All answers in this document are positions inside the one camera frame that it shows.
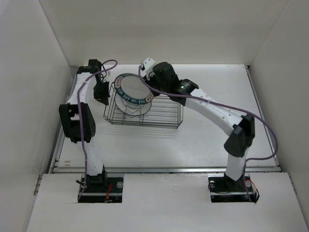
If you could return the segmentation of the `grey wire dish rack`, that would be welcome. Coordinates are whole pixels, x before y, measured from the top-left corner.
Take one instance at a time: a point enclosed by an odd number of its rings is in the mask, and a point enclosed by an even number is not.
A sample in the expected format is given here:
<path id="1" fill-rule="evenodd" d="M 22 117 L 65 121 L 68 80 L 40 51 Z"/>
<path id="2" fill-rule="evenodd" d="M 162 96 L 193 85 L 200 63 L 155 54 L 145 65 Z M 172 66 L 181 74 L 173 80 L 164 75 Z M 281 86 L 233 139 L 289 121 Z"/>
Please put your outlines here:
<path id="1" fill-rule="evenodd" d="M 111 124 L 177 129 L 183 122 L 183 106 L 167 96 L 154 98 L 151 109 L 146 114 L 129 116 L 120 111 L 114 102 L 114 84 L 111 84 L 109 94 L 109 105 L 105 107 L 103 118 Z"/>

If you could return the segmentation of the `green rimmed white plate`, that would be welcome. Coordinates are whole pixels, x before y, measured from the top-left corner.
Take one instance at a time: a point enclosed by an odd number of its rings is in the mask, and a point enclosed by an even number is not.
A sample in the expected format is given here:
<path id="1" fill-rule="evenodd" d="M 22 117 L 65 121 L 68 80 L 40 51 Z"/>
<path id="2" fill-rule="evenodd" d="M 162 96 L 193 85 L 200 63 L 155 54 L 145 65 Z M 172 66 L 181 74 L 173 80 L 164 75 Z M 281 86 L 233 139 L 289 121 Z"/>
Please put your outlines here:
<path id="1" fill-rule="evenodd" d="M 150 103 L 154 98 L 150 89 L 138 75 L 133 73 L 123 73 L 117 76 L 114 89 L 123 100 L 136 105 Z"/>

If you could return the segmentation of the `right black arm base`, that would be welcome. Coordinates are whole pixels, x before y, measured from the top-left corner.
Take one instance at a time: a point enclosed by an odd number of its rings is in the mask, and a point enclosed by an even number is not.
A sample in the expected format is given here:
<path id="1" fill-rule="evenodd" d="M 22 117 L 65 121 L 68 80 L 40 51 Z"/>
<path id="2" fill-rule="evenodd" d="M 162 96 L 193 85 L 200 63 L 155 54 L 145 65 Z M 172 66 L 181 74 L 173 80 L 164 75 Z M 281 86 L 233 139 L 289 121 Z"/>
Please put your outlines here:
<path id="1" fill-rule="evenodd" d="M 208 177 L 208 189 L 212 203 L 257 203 L 260 193 L 250 176 L 238 181 L 227 176 Z"/>

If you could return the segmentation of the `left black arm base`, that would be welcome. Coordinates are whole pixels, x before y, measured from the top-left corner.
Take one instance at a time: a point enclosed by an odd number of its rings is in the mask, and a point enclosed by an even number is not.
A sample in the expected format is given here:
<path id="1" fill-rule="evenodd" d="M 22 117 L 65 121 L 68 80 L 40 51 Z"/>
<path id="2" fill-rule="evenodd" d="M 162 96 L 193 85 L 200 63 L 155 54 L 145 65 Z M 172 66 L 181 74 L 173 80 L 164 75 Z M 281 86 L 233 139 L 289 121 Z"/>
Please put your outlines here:
<path id="1" fill-rule="evenodd" d="M 84 178 L 76 180 L 80 185 L 78 193 L 78 203 L 122 203 L 123 199 L 123 177 L 109 177 L 107 186 L 86 188 L 83 190 Z"/>

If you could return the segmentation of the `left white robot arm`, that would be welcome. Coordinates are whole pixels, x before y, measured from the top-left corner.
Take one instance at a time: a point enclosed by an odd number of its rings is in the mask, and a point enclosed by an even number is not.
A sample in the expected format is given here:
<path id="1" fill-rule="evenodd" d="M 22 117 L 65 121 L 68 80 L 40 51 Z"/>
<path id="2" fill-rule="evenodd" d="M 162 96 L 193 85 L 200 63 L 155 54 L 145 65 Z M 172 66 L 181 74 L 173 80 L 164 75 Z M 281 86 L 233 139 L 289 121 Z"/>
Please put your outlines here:
<path id="1" fill-rule="evenodd" d="M 108 76 L 103 63 L 90 59 L 88 65 L 78 68 L 73 93 L 58 109 L 65 137 L 81 146 L 84 153 L 85 174 L 84 178 L 77 182 L 81 185 L 81 193 L 87 190 L 101 192 L 108 186 L 105 167 L 95 146 L 96 123 L 89 105 L 90 100 L 109 105 Z"/>

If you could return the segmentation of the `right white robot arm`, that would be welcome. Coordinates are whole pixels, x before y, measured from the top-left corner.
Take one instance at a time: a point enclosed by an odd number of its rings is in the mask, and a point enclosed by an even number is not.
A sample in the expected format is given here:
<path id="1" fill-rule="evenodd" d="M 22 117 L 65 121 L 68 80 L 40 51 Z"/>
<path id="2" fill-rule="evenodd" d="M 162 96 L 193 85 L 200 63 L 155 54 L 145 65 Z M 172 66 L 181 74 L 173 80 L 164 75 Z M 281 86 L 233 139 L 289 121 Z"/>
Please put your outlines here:
<path id="1" fill-rule="evenodd" d="M 196 83 L 180 80 L 173 66 L 167 62 L 155 63 L 151 58 L 141 62 L 145 72 L 144 84 L 156 97 L 168 96 L 172 101 L 192 109 L 209 119 L 228 136 L 224 148 L 228 153 L 224 186 L 228 190 L 238 188 L 244 178 L 244 165 L 248 149 L 255 137 L 255 121 L 251 113 L 239 115 L 209 97 Z"/>

